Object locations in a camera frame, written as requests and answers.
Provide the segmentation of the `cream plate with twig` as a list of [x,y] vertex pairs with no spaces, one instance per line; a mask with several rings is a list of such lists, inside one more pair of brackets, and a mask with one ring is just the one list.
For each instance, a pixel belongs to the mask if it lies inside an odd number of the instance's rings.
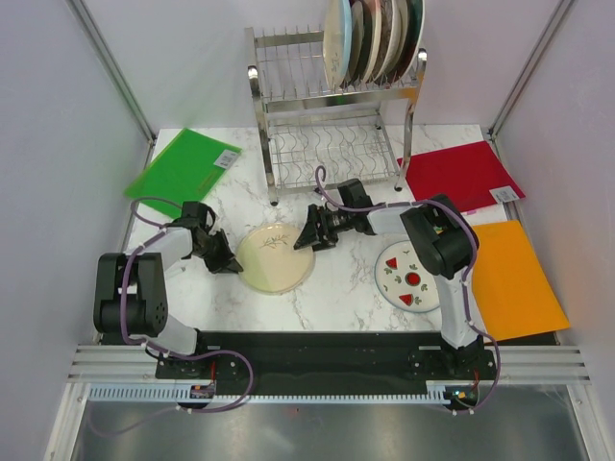
[[289,292],[307,279],[314,267],[311,248],[295,250],[300,230],[284,223],[266,224],[249,232],[239,243],[236,259],[241,280],[259,293]]

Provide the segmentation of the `watermelon pattern white plate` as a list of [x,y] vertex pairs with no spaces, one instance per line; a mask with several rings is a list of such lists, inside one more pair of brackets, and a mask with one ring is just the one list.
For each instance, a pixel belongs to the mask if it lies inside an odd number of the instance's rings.
[[375,263],[375,282],[394,307],[428,313],[439,307],[434,277],[419,261],[412,244],[400,241],[385,248]]

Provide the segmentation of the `cream and blue plate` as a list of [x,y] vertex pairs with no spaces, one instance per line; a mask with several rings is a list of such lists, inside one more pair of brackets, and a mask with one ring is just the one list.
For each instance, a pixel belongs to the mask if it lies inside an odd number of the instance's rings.
[[323,63],[328,87],[334,91],[345,79],[352,49],[352,13],[347,0],[331,0],[323,34]]

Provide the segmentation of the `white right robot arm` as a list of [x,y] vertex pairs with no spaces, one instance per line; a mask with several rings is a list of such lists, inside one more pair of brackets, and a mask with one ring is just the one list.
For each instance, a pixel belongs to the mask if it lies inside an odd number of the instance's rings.
[[339,202],[328,198],[321,206],[309,206],[295,249],[330,249],[343,231],[403,235],[376,260],[377,288],[406,312],[439,310],[441,336],[449,347],[440,353],[441,369],[450,377],[465,376],[475,366],[469,347],[481,336],[472,318],[477,309],[472,273],[480,245],[475,232],[443,194],[376,205],[358,179],[340,183],[337,190]]

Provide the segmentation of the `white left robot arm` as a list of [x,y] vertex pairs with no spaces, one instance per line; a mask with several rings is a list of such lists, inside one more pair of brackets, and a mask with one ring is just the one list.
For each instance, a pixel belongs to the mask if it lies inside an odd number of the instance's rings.
[[127,253],[98,260],[93,323],[102,334],[116,334],[127,345],[151,347],[177,357],[190,377],[206,374],[210,354],[199,343],[200,330],[174,318],[168,307],[165,274],[184,259],[199,258],[214,275],[236,275],[260,293],[282,294],[301,284],[314,265],[310,249],[293,245],[299,230],[286,224],[252,231],[233,252],[217,216],[201,202],[185,202],[181,214]]

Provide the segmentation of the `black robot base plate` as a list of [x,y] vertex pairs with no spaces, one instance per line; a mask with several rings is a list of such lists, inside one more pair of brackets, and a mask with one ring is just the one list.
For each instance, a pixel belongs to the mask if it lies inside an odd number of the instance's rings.
[[482,340],[459,352],[432,332],[214,332],[199,361],[161,358],[158,379],[208,379],[242,394],[262,391],[420,391],[430,380],[485,382],[496,375]]

